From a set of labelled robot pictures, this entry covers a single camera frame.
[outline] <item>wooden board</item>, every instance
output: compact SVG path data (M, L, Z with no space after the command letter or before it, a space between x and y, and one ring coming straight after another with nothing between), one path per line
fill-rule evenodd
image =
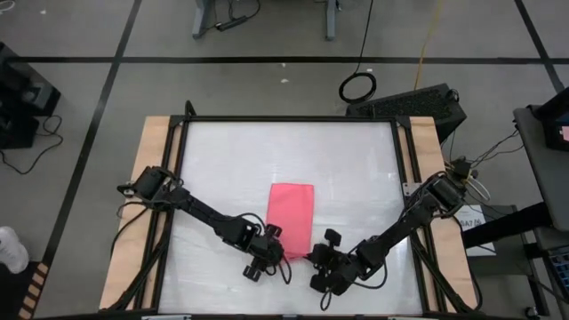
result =
M131 180L136 180L147 165L160 165L164 153L166 134L168 133L169 116L149 116L146 118L142 135L140 136L139 150L134 161ZM174 134L174 145L180 138L180 130ZM173 169L177 148L172 149L169 169ZM123 218L119 229L136 216L142 208L138 205L127 206L123 210ZM100 299L99 308L108 308L116 302L123 291L134 279L142 263L142 255L150 224L150 212L142 215L130 225L118 238L115 250L108 266L107 281ZM164 217L161 217L156 231L156 240L162 234ZM150 272L146 285L146 294L142 307L149 308L154 289L156 266Z
M136 179L147 165L160 165L164 144L168 130L169 116L147 117L142 135L132 179ZM432 118L412 117L412 133L415 150L421 171L421 178L426 179L431 174L442 171L445 168L441 150L438 144L437 131ZM406 147L405 133L400 135L402 152L404 156L405 171L409 174L411 163ZM175 158L177 148L172 148L172 159ZM124 209L123 219L119 227L122 227L141 208L130 206ZM116 243L115 252L108 268L107 281L102 293L100 308L112 305L130 284L140 269L142 253L148 233L150 214L146 214L134 222ZM454 290L460 294L464 301L471 307L477 304L476 295L470 278L468 261L462 245L461 232L458 225L452 220L436 220L431 225L437 251L437 260L441 272L445 275ZM429 308L437 310L433 280L427 269L423 269L425 284L429 300ZM143 307L149 307L152 290L154 288L155 273L151 273L147 281L147 290Z
M411 131L417 153L421 179L425 180L436 172L445 170L445 161L438 144L435 121L431 117L412 117ZM452 219L436 219L431 223L438 266L453 289L470 307L475 307L477 298L470 277L461 228ZM453 307L446 302L449 312Z

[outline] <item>white tabletop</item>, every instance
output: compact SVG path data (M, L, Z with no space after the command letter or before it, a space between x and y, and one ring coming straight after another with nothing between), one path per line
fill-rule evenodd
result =
M308 183L315 188L312 244L327 228L343 236L347 251L385 231L403 208L389 123L191 123L182 166L185 188L227 215L265 218L272 183ZM305 260L292 262L293 280L279 274L258 283L242 276L252 257L224 244L211 228L176 212L161 313L322 314L322 294L309 287L316 273ZM352 286L333 296L326 314L421 313L408 241L387 258L385 286ZM366 284L381 282L383 270Z

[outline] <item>black metal frame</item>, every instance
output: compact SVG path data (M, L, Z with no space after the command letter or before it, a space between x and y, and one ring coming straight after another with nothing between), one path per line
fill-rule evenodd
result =
M393 135L393 142L394 142L394 149L396 152L397 168L398 168L398 173L399 173L399 177L401 180L401 186L403 187L403 183L406 182L406 174L405 174L405 165L404 165L404 160L403 160L403 152L401 149L401 143L399 140L399 133L397 130L397 126L399 125L399 122L397 120L402 120L402 119L401 119L401 117L396 119L395 117L388 117L388 116L373 117L373 118L345 117L345 116L196 116L195 112L192 112L192 114L185 115L185 116L171 116L171 121L170 121L170 124L168 127L168 133L166 135L166 142L165 142L166 145L164 146L162 166L167 165L170 161L170 154L172 153L172 148L173 148L172 144L173 144L174 131L176 130L177 126L180 124L182 125L182 133L180 136L180 145L178 146L178 155L176 158L176 168L174 170L175 174L180 174L181 162L182 162L182 159L184 157L184 151L185 151L184 150L184 147L186 144L185 141L187 140L188 126L189 126L190 122L331 122L331 123L382 122L382 123L389 123L391 126L391 131L392 131L392 135ZM417 181L417 179L419 178L419 175L418 175L419 169L418 169L416 153L415 153L414 145L413 145L413 136L412 136L411 131L409 130L408 126L405 128L405 136L407 137L407 141L408 141L407 144L408 144L408 148L409 148L409 154L410 154L411 159L412 159L412 164L414 164L413 165L413 176L415 177L415 180ZM147 260L148 255L152 251L153 244L154 244L155 237L156 237L156 228L157 228L157 224L158 224L159 214L160 213L156 214L156 217L154 217L155 214L153 213L153 219L151 219L150 226L148 229L148 237L147 237L147 242L146 242L147 247L145 247L145 253L146 252L147 253L145 255L143 262ZM167 212L166 213L166 223L164 224L163 235L165 234L165 236L167 236L168 239L170 238L170 235L172 233L172 220L173 220L173 212ZM159 307L160 295L161 295L161 291L162 291L162 283L164 281L165 262L166 262L167 253L168 253L168 250L166 248L166 250L164 251L164 254L161 256L160 260L158 261L155 288L153 291L152 303L151 303L151 307L155 308L155 309L158 309L158 307ZM427 293L426 293L426 287L425 287L424 278L423 278L421 260L419 259L419 257L415 253L413 253L413 264L414 264L415 273L417 276L417 283L418 283L419 296L420 296L420 300L421 300L421 307L422 307L423 311L429 311L429 309L428 309L429 304L428 304L428 300L427 300ZM144 289L142 289L140 292L138 292L137 299L140 300L140 304L135 305L136 308L141 307L141 301L142 301L143 294L144 294Z

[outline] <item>metal stand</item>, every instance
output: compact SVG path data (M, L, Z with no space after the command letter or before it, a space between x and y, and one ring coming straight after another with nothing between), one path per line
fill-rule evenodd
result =
M212 0L196 0L196 12L194 13L194 27L192 37L199 39L209 27L207 21L214 2ZM326 0L326 41L336 38L336 10L338 0Z
M326 41L332 41L336 37L336 5L337 0L326 2Z
M212 8L212 0L196 0L196 12L194 13L194 27L192 28L192 36L199 39L207 30L208 17Z
M545 299L545 293L543 289L537 285L535 282L530 280L530 276L533 278L539 278L537 274L537 269L533 259L538 259L542 257L542 253L539 252L537 244L530 244L526 238L524 232L520 232L520 229L526 229L526 225L520 221L513 221L518 219L523 219L525 216L533 217L532 223L542 223L540 217L546 216L548 214L543 214L547 212L541 212L543 209L542 204L536 204L525 208L522 211L517 211L514 206L492 206L485 207L482 206L482 211L484 215L489 219L485 225L493 225L488 231L491 238L500 238L500 240L493 242L496 251L495 256L484 256L484 257L469 257L469 264L472 268L472 272L478 276L502 276L502 275L523 275L527 276L527 283L529 284L530 290L532 292L533 301L535 303L535 309L540 316L549 315L549 306ZM497 232L500 228L506 228L501 232ZM482 234L485 232L477 231L476 234ZM470 230L464 231L462 233L462 239L464 240L465 247L467 245L466 234ZM479 235L472 234L469 236L469 241L476 243L479 241L485 241L480 238Z

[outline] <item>wire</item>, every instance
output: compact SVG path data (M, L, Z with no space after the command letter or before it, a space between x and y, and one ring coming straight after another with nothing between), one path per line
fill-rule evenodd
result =
M498 255L498 253L496 253L495 250L492 250L492 249L490 249L490 248L486 248L486 247L484 247L484 246L482 246L482 245L478 245L477 247L482 248L482 249L484 249L484 250L487 250L487 251L489 251L489 252L492 252L492 253ZM524 269L523 269L522 267L520 267L516 262L514 262L514 264L515 264L516 267L524 274L524 276L527 276L527 278L528 278L531 282L533 282L533 283L539 285L543 290L545 290L546 292L549 292L549 293L550 293L552 296L554 296L556 299L561 300L561 301L564 302L565 304L569 304L569 300L566 299L564 296L562 296L561 294L559 294L559 293L557 293L557 292L554 292L551 288L549 288L549 287L548 287L547 285L545 285L545 284L542 284L542 283L541 283L537 278L535 278L534 276L526 274L525 271L524 271Z
M265 226L265 222L263 221L263 219L261 219L260 216L258 216L255 213L252 213L252 212L241 213L241 214L239 214L233 218L230 218L230 220L234 220L237 218L243 218L243 217L254 217L263 226L263 231L265 231L265 229L267 228L267 226Z
M480 284L478 283L477 278L474 276L474 273L472 272L470 265L469 265L469 272L470 272L470 279L472 279L472 282L474 283L474 288L477 291L478 303L474 307L474 309L476 311L478 311L482 308L482 305L484 304L484 296L482 295L482 290L480 290Z
M357 285L357 286L360 286L360 287L365 288L365 289L370 289L370 290L377 290L377 289L380 289L380 288L381 288L383 285L385 285L385 283L388 281L388 265L387 265L387 262L384 262L384 263L383 263L383 269L384 269L384 270L383 270L383 280L382 280L381 283L378 284L378 285L360 284L360 283L357 283L357 282L355 282L355 281L350 281L350 283L351 283L351 284L354 284L354 285Z
M359 58L357 59L356 70L351 76L346 78L346 80L344 80L340 84L340 88L338 89L338 94L340 95L340 99L349 104L356 104L369 100L375 94L375 90L377 90L377 80L375 79L375 76L373 76L371 73L368 72L357 72L362 64L362 57L364 56L365 41L367 40L367 31L370 27L370 18L372 17L372 9L373 9L373 0L370 2L370 8L367 12L367 22L365 23L364 41L362 42L362 48L359 51ZM367 92L366 94L364 94L359 98L355 99L348 98L344 95L344 89L346 88L346 85L350 81L354 80L357 77L366 77L370 79L370 81L372 82L372 88L370 89L369 92Z
M479 187L481 187L481 188L485 191L485 193L486 193L487 196L484 195L484 194L480 191L480 189L478 189L472 182L476 182L477 185L478 185ZM485 187L482 183L480 183L480 182L479 182L478 180L476 180L476 179L467 179L467 180L466 180L466 183L467 183L468 186L470 186L471 188L473 188L474 191L476 191L485 201L490 201L490 192L488 192L488 189L486 189L486 187Z
M235 19L236 19L235 16L233 15L233 11L234 11L234 8L233 8L233 1L234 1L234 0L228 0L228 4L229 4L228 16L229 16L229 19L230 19L230 20L235 20ZM256 0L256 2L257 2L257 10L255 10L255 12L254 12L252 15L245 16L247 19L250 19L250 18L256 16L256 15L259 13L259 11L260 11L260 0Z
M328 297L328 301L324 305L324 300L326 299L326 296ZM330 302L332 302L332 288L330 288L326 292L324 292L324 295L322 296L322 299L320 300L320 310L326 311L330 307Z
M515 149L513 149L513 150L496 152L496 153L493 154L492 156L485 158L484 161L492 160L492 159L494 159L497 155L515 153L515 152L521 150L522 148L524 148L524 145L521 145L521 146L519 146L518 148L515 148Z
M509 215L509 212L501 212L501 211L497 210L496 208L492 207L491 205L488 205L488 204L483 203L480 199L478 199L478 198L476 198L474 195L472 195L468 189L466 189L466 192L469 194L470 197L472 197L476 202L478 202L478 204L484 206L484 208L488 208L488 209L492 210L493 212L496 212L496 213L500 214L501 216L507 216L507 215ZM472 210L474 210L474 211L476 211L476 212L480 212L480 211L478 211L478 210L472 208L472 207L470 206L470 204L467 204L467 205L470 207L470 209L472 209Z
M284 263L288 267L288 278L285 276L285 272L283 271L283 266L281 266L280 262L278 263L278 269L281 271L281 276L283 276L283 280L285 284L289 284L293 280L293 270L291 269L291 264L288 262L285 256L283 256Z
M113 244L110 246L110 256L111 257L113 256L113 251L115 250L115 244L116 244L116 240L118 240L118 237L120 237L121 234L123 233L123 231L125 229L127 229L128 226L133 224L134 221L136 221L138 218L140 218L146 211L148 211L148 208L142 209L141 212L139 212L137 215L135 215L134 218L132 218L130 221L126 222L126 224L118 230L118 232L115 235L115 238L113 239Z
M265 273L269 276L276 275L276 267L275 266L269 266L269 267L273 267L273 272L268 272L268 269L265 269Z
M142 201L129 201L127 203L121 204L118 206L118 208L116 208L115 215L117 216L117 218L122 219L123 218L123 209L129 205L134 205L134 204L145 205Z
M489 219L491 219L491 220L494 220L494 217L493 217L493 216L487 215L486 213L481 212L480 210L474 209L474 208L472 207L472 205L470 205L470 204L466 204L466 205L467 205L467 206L470 208L470 210L472 210L473 212L478 212L478 213L482 214L483 216L485 216L486 218L489 218Z
M365 41L367 40L367 30L370 28L370 18L372 17L373 0L370 2L370 8L367 11L367 22L365 23L364 41L362 42L362 48L359 51L359 58L357 60L356 71L359 70L359 66L362 64L362 57L364 56Z
M4 6L5 4L8 4L8 6L5 8L0 8L0 14L10 11L16 6L16 2L13 0L0 1L0 7Z
M486 150L482 155L478 156L475 160L472 160L472 168L476 168L479 164L481 164L482 162L484 162L486 160L486 158L488 156L490 156L490 154L497 148L499 147L502 143L504 143L505 141L516 137L519 134L519 131L516 129L514 130L509 136L507 136L506 138L498 141L498 143L496 143L495 145L491 146L488 150Z
M47 122L50 119L59 119L60 121L57 123L57 125L55 125L55 129L53 130L49 130L47 129L47 127L45 126L47 124ZM27 170L21 170L18 169L15 165L10 164L8 162L8 160L6 159L7 156L6 154L0 150L0 156L2 156L2 163L6 164L7 166L9 166L10 168L12 168L14 171L16 171L18 174L20 175L26 175L30 172L32 172L32 170L34 170L34 168L36 167L37 162L39 161L39 159L49 150L58 147L61 143L63 143L63 137L61 137L61 135L59 135L57 133L57 131L60 129L61 127L61 123L63 122L63 119L60 116L49 116L47 118L45 118L44 122L42 123L42 128L44 129L45 132L47 132L47 134L43 134L43 133L36 133L36 135L40 136L40 137L52 137L55 136L57 138L59 138L58 142L55 142L54 144L52 144L50 147L45 148L44 151L40 152L39 155L37 155L36 160L34 160L34 162L32 163L32 165L27 169Z
M419 86L419 81L421 80L421 73L423 67L423 58L425 57L425 52L427 51L427 44L429 43L430 38L433 36L433 33L437 29L438 19L440 17L441 9L443 8L443 0L437 0L437 8L435 9L435 15L433 16L433 20L430 22L429 32L427 32L427 38L423 43L421 48L421 57L419 58L419 66L417 67L417 76L415 77L415 86L413 90L417 90Z

